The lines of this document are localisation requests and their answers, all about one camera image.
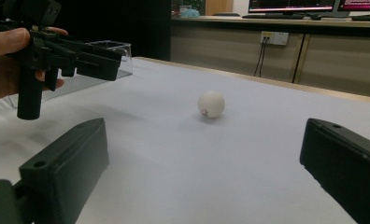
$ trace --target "monitor screen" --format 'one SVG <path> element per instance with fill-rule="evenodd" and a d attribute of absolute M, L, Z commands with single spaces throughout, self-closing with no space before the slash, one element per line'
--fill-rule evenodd
<path fill-rule="evenodd" d="M 370 11 L 370 0 L 341 0 L 338 10 Z"/>
<path fill-rule="evenodd" d="M 330 12 L 334 0 L 249 0 L 249 13 Z"/>

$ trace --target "human hand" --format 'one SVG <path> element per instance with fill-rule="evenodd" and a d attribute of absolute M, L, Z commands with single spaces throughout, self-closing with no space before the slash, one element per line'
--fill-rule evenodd
<path fill-rule="evenodd" d="M 53 32 L 67 35 L 65 30 L 50 28 Z M 20 65 L 12 58 L 6 56 L 28 46 L 30 34 L 25 28 L 0 32 L 0 98 L 19 92 Z M 44 81 L 45 72 L 37 71 L 36 78 Z M 56 88 L 62 87 L 64 81 L 58 79 Z"/>

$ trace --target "white ball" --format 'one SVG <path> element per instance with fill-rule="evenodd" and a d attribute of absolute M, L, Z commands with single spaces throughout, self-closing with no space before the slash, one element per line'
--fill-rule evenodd
<path fill-rule="evenodd" d="M 214 119 L 222 114 L 225 108 L 225 100 L 217 91 L 206 91 L 197 102 L 200 113 L 209 119 Z"/>

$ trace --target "screw hole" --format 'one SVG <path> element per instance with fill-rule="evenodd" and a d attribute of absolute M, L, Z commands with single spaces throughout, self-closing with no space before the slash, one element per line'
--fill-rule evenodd
<path fill-rule="evenodd" d="M 45 161 L 38 161 L 38 162 L 36 162 L 36 163 L 34 164 L 34 167 L 39 168 L 39 167 L 44 166 L 45 164 L 46 164 L 46 162 L 45 162 Z"/>

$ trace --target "wooden cabinet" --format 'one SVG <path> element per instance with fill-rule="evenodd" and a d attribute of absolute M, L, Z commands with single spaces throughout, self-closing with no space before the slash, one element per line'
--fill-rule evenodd
<path fill-rule="evenodd" d="M 206 16 L 217 12 L 232 12 L 234 0 L 206 0 Z"/>

